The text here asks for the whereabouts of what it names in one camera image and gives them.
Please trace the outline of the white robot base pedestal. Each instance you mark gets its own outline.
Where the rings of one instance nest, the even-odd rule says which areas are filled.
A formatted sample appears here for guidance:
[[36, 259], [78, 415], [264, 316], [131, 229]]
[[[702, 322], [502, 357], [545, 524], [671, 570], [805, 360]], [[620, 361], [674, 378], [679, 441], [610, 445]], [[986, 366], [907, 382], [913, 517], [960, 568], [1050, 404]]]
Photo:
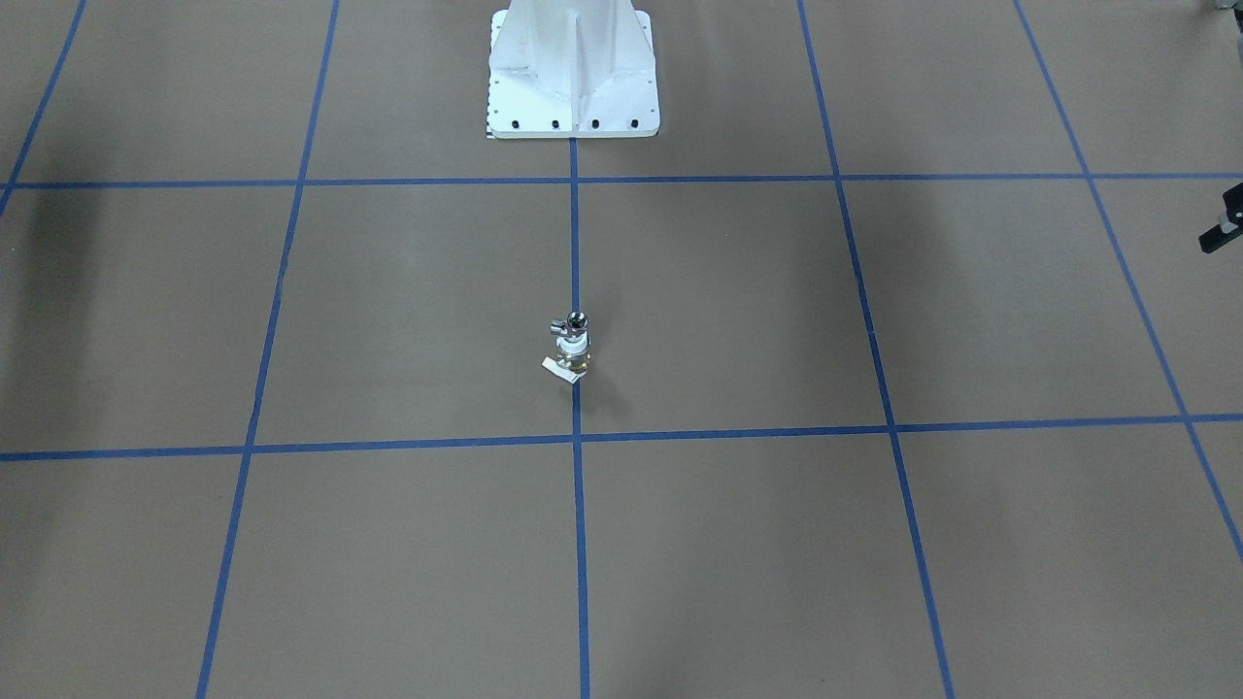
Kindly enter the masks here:
[[653, 17], [633, 2], [512, 1], [488, 30], [488, 137], [622, 139], [660, 131]]

